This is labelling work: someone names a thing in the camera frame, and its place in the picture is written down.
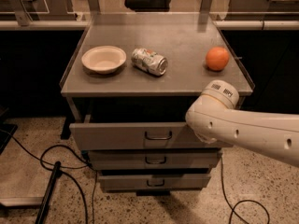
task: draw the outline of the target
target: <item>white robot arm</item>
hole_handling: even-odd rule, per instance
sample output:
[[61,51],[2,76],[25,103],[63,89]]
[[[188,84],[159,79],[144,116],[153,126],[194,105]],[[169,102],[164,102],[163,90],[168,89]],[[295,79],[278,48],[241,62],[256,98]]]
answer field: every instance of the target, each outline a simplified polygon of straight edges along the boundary
[[299,115],[235,110],[239,94],[222,80],[210,82],[186,114],[201,141],[243,147],[299,167]]

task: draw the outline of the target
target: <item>terrazzo floor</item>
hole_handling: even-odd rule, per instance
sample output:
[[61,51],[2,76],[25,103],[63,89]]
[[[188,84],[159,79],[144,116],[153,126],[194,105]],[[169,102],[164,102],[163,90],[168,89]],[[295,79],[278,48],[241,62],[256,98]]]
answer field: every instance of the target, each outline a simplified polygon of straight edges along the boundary
[[[64,118],[8,119],[18,125],[14,136],[40,157],[53,145],[65,144],[78,154],[71,137],[61,140]],[[62,148],[53,149],[46,161],[81,166]],[[252,199],[266,207],[270,223],[299,223],[299,169],[270,160],[239,147],[223,149],[225,191],[234,205]],[[89,222],[93,223],[92,194],[95,173],[89,168],[65,170],[81,185],[88,205]],[[0,198],[42,197],[50,171],[41,167],[10,140],[0,156]],[[236,208],[248,223],[267,223],[265,211],[255,203]],[[35,223],[38,209],[0,210],[0,223]],[[201,191],[173,191],[169,196],[137,196],[135,193],[103,193],[97,183],[94,193],[94,223],[229,223],[230,208],[221,190],[221,164],[212,170],[207,188]],[[50,201],[45,223],[85,223],[83,201],[78,188],[67,176],[61,176]],[[232,223],[243,223],[233,217]]]

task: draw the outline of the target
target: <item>orange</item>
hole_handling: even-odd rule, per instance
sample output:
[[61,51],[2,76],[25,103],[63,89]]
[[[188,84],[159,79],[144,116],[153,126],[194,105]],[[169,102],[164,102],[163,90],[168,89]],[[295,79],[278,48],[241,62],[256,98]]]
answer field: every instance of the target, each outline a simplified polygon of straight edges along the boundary
[[206,54],[206,65],[213,71],[220,71],[225,68],[229,59],[230,55],[225,48],[214,47]]

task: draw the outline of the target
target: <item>white bowl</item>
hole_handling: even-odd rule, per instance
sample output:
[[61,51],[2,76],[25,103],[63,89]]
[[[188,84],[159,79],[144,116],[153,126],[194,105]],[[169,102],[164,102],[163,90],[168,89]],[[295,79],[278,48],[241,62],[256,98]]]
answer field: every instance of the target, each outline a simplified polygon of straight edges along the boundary
[[83,65],[99,74],[115,72],[126,60],[126,54],[122,49],[103,46],[89,49],[82,56]]

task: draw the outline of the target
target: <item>soda can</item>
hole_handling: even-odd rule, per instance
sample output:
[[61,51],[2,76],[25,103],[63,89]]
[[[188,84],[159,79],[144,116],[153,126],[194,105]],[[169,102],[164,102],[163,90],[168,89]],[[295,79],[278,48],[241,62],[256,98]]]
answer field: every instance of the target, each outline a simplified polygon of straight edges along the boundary
[[131,56],[132,64],[157,77],[166,72],[167,59],[150,49],[135,49]]

